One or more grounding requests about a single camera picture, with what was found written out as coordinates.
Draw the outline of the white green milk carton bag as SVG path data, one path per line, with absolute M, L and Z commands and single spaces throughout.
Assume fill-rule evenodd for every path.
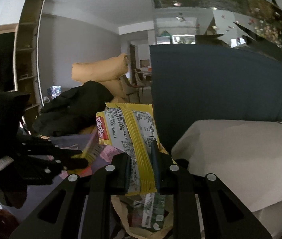
M 165 203 L 166 195 L 146 194 L 141 222 L 143 228 L 153 231 L 159 231 L 162 228 L 165 218 Z

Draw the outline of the yellow nabati wafer packet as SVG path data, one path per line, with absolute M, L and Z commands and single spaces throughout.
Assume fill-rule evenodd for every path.
M 151 104 L 106 103 L 106 110 L 96 114 L 99 142 L 113 146 L 131 158 L 132 174 L 128 196 L 157 191 L 150 161 L 151 144 L 160 143 Z

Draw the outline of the beige trash bag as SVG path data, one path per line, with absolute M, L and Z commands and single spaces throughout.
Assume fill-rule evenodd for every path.
M 165 238 L 173 228 L 173 196 L 166 195 L 164 224 L 159 231 L 141 226 L 144 195 L 111 196 L 114 210 L 118 214 L 123 228 L 132 238 Z

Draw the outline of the pink plastic basket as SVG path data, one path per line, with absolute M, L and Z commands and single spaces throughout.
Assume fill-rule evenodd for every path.
M 108 162 L 108 163 L 111 163 L 113 157 L 116 156 L 116 155 L 118 155 L 118 154 L 121 154 L 121 153 L 122 153 L 122 151 L 121 151 L 120 149 L 117 149 L 117 148 L 115 148 L 115 147 L 113 147 L 113 146 L 111 146 L 111 145 L 106 145 L 106 146 L 102 149 L 102 151 L 101 151 L 101 153 L 100 153 L 100 157 L 101 157 L 104 161 L 106 161 L 106 162 Z

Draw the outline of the white sofa cover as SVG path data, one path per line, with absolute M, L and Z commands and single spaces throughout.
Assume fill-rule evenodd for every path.
M 282 122 L 200 120 L 172 148 L 189 172 L 213 173 L 273 238 L 282 237 Z

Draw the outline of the black cushion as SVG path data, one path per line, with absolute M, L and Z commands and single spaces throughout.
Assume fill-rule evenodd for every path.
M 113 95 L 104 85 L 87 81 L 61 93 L 42 107 L 32 128 L 43 136 L 78 134 L 96 124 L 96 114 L 112 99 Z

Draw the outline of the dark blue cabinet cloth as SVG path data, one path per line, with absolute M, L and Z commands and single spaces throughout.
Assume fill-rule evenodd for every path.
M 216 45 L 150 47 L 154 118 L 171 150 L 198 120 L 282 121 L 282 63 Z

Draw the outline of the dining chair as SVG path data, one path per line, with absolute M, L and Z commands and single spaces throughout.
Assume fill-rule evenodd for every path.
M 128 101 L 130 102 L 130 96 L 132 96 L 133 94 L 136 94 L 138 102 L 140 103 L 141 101 L 140 101 L 139 87 L 132 85 L 129 82 L 129 80 L 127 79 L 125 74 L 122 75 L 119 80 L 121 81 L 124 93 L 127 96 Z

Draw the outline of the yellow tan pillow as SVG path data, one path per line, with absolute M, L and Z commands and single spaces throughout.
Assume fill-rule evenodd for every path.
M 93 63 L 73 63 L 71 79 L 84 84 L 95 81 L 105 86 L 119 102 L 127 102 L 120 77 L 129 71 L 128 56 L 125 53 L 117 57 Z

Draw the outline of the wooden wall shelf unit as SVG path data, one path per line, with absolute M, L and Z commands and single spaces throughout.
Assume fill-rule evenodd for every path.
M 39 73 L 39 31 L 45 0 L 25 0 L 14 40 L 14 86 L 30 95 L 23 121 L 31 127 L 44 106 Z

